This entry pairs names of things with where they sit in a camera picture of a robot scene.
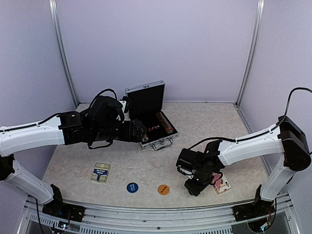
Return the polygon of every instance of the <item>beige table surface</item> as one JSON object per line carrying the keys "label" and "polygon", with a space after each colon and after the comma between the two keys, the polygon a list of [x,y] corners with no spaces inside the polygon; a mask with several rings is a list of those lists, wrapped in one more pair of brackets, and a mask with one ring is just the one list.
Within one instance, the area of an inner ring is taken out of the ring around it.
{"label": "beige table surface", "polygon": [[[81,104],[78,110],[87,107]],[[176,171],[183,148],[207,137],[240,137],[247,132],[232,104],[164,103],[163,112],[180,133],[174,145],[164,150],[142,150],[136,143],[114,141],[106,149],[88,150],[79,143],[58,146],[43,180],[58,186],[63,198],[99,205],[145,208],[183,208],[219,205],[254,198],[267,176],[260,158],[235,163],[222,170],[232,189],[217,195],[212,186],[198,197],[184,188],[186,176]],[[194,148],[203,151],[206,143]],[[95,163],[111,165],[107,183],[91,181]],[[138,184],[136,193],[126,189]],[[157,192],[159,185],[170,187],[168,195]]]}

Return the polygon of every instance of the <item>blue circular coaster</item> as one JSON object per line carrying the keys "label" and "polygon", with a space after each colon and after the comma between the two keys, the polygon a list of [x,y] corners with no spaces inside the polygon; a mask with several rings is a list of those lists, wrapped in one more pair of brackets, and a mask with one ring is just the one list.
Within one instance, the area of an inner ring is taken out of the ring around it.
{"label": "blue circular coaster", "polygon": [[130,193],[135,193],[136,191],[138,191],[138,185],[136,183],[130,183],[127,185],[127,190]]}

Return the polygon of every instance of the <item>poker chip case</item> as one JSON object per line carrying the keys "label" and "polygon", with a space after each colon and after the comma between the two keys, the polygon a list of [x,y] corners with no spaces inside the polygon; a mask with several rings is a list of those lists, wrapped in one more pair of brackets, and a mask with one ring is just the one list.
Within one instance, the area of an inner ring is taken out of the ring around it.
{"label": "poker chip case", "polygon": [[130,99],[129,117],[142,121],[147,134],[140,143],[142,149],[153,147],[161,150],[173,145],[173,139],[179,136],[176,128],[162,112],[165,92],[163,80],[126,89]]}

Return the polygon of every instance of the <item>tabletop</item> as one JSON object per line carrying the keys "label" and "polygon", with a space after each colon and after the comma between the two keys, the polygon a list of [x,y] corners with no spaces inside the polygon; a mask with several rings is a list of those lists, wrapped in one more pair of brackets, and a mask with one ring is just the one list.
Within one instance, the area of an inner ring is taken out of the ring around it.
{"label": "tabletop", "polygon": [[[78,111],[86,109],[81,104]],[[257,187],[267,179],[259,157],[237,162],[222,170],[232,188],[217,195],[208,186],[197,197],[184,187],[186,176],[176,170],[176,160],[183,148],[207,137],[240,137],[246,129],[230,103],[163,103],[162,111],[179,132],[173,146],[154,151],[141,149],[138,143],[114,141],[109,148],[89,150],[85,143],[58,146],[43,181],[58,186],[64,199],[138,208],[185,208],[220,205],[254,198]],[[203,151],[206,143],[193,150]],[[96,163],[110,164],[107,183],[91,180]],[[136,193],[127,191],[136,183]],[[157,189],[167,185],[170,192]]]}

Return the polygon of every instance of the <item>wall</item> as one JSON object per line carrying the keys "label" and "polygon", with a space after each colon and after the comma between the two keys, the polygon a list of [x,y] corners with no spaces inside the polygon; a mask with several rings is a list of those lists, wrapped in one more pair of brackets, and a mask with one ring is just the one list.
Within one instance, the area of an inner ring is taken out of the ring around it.
{"label": "wall", "polygon": [[[312,88],[312,2],[266,0],[257,51],[241,106],[253,131],[276,123],[292,88]],[[295,91],[288,116],[306,133],[312,150],[312,94]],[[267,157],[273,168],[277,156]],[[312,166],[287,190],[304,234],[311,233]]]}
{"label": "wall", "polygon": [[[73,109],[53,31],[49,2],[0,1],[0,124],[17,125]],[[41,178],[54,147],[15,154]],[[26,194],[0,182],[0,232],[16,233]]]}
{"label": "wall", "polygon": [[58,1],[81,102],[163,79],[165,100],[235,102],[257,0]]}

